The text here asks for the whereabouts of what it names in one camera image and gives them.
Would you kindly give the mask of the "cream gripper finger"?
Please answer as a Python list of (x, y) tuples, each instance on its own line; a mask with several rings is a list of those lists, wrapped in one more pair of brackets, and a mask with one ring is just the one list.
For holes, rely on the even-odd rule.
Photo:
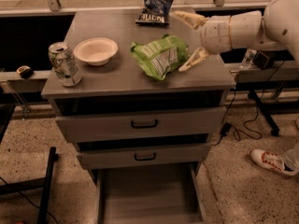
[(182, 21), (194, 30), (198, 29), (200, 26), (203, 26), (208, 21), (208, 17), (203, 15), (179, 10), (173, 11), (172, 17)]
[(178, 69), (179, 72), (185, 72), (191, 69), (195, 65), (205, 60), (208, 56), (209, 53), (203, 47), (196, 49), (187, 62)]

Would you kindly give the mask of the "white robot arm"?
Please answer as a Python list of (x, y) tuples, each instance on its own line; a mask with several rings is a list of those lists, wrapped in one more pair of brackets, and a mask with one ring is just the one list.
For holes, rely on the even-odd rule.
[(178, 70), (232, 49), (287, 50), (299, 63), (299, 0), (271, 0), (264, 11), (205, 17), (183, 11), (170, 16), (200, 31), (200, 47)]

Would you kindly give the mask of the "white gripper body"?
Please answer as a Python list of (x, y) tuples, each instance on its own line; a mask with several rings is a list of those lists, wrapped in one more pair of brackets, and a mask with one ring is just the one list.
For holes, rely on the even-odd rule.
[(231, 50), (230, 16), (212, 16), (200, 32), (201, 44), (209, 54)]

